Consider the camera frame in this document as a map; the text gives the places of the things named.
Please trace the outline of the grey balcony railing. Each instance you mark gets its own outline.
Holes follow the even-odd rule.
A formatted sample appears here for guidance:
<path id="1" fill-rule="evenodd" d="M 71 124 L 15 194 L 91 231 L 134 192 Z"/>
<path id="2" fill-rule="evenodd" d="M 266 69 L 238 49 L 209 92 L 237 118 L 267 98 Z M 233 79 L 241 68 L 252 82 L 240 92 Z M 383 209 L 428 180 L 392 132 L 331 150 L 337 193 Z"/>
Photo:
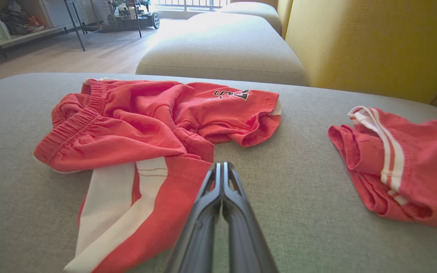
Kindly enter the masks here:
<path id="1" fill-rule="evenodd" d="M 156 5 L 161 9 L 215 11 L 230 3 L 231 0 L 157 0 Z"/>

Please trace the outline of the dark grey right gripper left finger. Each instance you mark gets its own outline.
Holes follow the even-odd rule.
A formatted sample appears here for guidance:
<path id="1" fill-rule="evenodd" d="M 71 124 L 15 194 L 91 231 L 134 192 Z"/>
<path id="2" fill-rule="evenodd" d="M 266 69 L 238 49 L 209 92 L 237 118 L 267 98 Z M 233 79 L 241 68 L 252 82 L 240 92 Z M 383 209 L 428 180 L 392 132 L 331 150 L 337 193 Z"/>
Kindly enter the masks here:
<path id="1" fill-rule="evenodd" d="M 164 273 L 212 273 L 215 223 L 221 208 L 222 165 L 213 163 L 203 180 Z"/>

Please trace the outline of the yellow sofa back cushion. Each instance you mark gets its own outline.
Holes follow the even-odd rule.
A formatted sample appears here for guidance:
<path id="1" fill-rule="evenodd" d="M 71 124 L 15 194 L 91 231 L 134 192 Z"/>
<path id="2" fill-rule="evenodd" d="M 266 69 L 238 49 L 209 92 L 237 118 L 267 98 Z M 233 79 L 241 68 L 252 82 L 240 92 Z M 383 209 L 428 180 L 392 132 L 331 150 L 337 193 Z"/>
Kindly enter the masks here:
<path id="1" fill-rule="evenodd" d="M 279 0 L 278 11 L 310 86 L 437 96 L 437 0 Z"/>

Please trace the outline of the red white jersey shirt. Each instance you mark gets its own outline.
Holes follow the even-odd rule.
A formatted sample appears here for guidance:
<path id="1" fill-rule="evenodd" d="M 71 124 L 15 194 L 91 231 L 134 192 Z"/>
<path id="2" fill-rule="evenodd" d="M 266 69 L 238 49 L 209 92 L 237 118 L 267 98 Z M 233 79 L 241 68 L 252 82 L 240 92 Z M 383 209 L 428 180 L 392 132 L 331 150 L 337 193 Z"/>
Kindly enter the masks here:
<path id="1" fill-rule="evenodd" d="M 437 227 L 437 120 L 412 123 L 354 107 L 328 136 L 363 204 L 378 216 Z"/>

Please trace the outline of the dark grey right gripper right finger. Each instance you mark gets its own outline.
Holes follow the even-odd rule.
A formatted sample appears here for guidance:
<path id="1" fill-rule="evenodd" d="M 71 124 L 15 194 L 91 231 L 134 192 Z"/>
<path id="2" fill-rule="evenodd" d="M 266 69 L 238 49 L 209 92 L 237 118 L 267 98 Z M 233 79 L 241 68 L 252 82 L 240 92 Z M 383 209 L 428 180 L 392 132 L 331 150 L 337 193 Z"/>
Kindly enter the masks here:
<path id="1" fill-rule="evenodd" d="M 223 163 L 223 216 L 229 228 L 230 273 L 279 273 L 236 168 Z"/>

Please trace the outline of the red shorts with white stripes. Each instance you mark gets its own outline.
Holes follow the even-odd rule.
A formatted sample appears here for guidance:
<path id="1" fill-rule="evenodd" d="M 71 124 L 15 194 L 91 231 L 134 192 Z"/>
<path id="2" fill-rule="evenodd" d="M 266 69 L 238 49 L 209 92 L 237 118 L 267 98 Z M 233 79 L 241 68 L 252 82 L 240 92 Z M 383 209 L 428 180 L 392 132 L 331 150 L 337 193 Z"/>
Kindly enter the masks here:
<path id="1" fill-rule="evenodd" d="M 35 158 L 92 170 L 65 273 L 124 273 L 171 248 L 218 143 L 268 140 L 280 95 L 212 83 L 87 79 L 52 111 Z"/>

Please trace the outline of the wheeled robot cart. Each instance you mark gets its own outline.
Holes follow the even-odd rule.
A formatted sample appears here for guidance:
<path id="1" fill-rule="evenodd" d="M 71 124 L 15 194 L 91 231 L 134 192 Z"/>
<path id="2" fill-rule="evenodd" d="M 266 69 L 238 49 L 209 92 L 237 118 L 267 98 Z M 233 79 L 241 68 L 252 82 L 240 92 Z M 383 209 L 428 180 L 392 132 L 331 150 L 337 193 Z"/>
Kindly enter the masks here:
<path id="1" fill-rule="evenodd" d="M 138 31 L 152 27 L 160 28 L 160 17 L 154 0 L 108 0 L 110 14 L 102 33 Z"/>

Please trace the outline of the table with black legs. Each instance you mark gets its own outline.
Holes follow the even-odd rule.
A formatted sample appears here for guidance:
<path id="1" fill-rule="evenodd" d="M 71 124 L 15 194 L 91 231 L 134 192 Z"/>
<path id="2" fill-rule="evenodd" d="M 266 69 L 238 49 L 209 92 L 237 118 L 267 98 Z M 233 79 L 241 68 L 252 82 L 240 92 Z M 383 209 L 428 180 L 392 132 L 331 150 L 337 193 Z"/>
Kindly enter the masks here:
<path id="1" fill-rule="evenodd" d="M 80 46 L 82 50 L 85 52 L 85 47 L 82 42 L 82 39 L 80 38 L 80 33 L 83 35 L 88 34 L 88 32 L 99 32 L 99 33 L 117 33 L 117 32 L 124 32 L 124 31 L 138 31 L 139 38 L 142 38 L 142 31 L 141 31 L 141 17 L 138 14 L 138 0 L 108 0 L 108 5 L 111 10 L 111 14 L 108 16 L 108 24 L 101 26 L 99 21 L 95 22 L 95 25 L 86 25 L 83 21 L 80 20 L 79 13 L 77 11 L 75 2 L 80 0 L 63 0 L 66 10 L 68 11 L 68 15 L 71 19 L 71 23 L 73 26 L 73 29 L 77 35 L 78 41 L 80 43 Z M 115 14 L 115 11 L 118 10 L 118 6 L 115 6 L 114 3 L 125 3 L 127 6 L 129 3 L 133 4 L 133 7 L 135 9 L 135 19 L 132 19 L 131 16 L 129 18 L 122 18 L 118 17 Z"/>

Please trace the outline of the small beige sofa seat cushion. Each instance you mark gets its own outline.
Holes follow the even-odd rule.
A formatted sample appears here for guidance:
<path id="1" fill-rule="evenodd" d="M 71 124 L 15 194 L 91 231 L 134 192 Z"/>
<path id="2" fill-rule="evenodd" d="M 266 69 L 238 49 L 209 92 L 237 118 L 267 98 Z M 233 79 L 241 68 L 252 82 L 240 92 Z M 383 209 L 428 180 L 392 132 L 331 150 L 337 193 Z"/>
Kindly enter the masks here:
<path id="1" fill-rule="evenodd" d="M 216 10 L 221 13 L 248 14 L 264 18 L 281 35 L 281 20 L 276 9 L 262 2 L 232 2 Z"/>

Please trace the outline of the beige sofa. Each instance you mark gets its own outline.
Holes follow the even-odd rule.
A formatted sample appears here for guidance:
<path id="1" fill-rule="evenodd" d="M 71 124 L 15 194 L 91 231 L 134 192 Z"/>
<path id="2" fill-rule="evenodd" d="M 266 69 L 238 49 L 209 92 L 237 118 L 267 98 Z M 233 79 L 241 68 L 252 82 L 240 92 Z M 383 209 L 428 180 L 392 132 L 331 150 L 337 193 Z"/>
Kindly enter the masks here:
<path id="1" fill-rule="evenodd" d="M 77 219 L 91 172 L 62 174 L 33 157 L 51 111 L 96 73 L 29 73 L 0 80 L 0 273 L 63 273 L 75 255 Z M 437 273 L 437 228 L 391 221 L 366 209 L 330 126 L 357 106 L 414 123 L 437 107 L 296 85 L 212 80 L 277 92 L 281 126 L 266 142 L 215 147 L 234 164 L 281 273 Z"/>

